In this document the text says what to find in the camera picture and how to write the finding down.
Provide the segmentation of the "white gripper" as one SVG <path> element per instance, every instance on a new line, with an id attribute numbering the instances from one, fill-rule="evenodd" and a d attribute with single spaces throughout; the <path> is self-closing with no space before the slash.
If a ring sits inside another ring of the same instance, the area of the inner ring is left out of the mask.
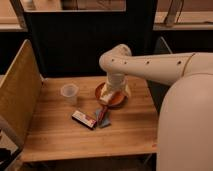
<path id="1" fill-rule="evenodd" d="M 123 74 L 108 74 L 106 85 L 101 89 L 100 100 L 108 103 L 113 95 L 113 91 L 123 91 L 124 95 L 131 98 L 131 90 L 126 84 L 125 76 Z"/>

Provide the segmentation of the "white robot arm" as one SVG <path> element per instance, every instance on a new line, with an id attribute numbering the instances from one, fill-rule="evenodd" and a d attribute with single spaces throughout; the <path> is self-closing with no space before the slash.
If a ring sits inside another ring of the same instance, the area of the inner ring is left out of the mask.
<path id="1" fill-rule="evenodd" d="M 156 171 L 213 171 L 213 52 L 133 56 L 125 44 L 99 59 L 105 90 L 124 90 L 126 75 L 170 87 L 157 130 Z"/>

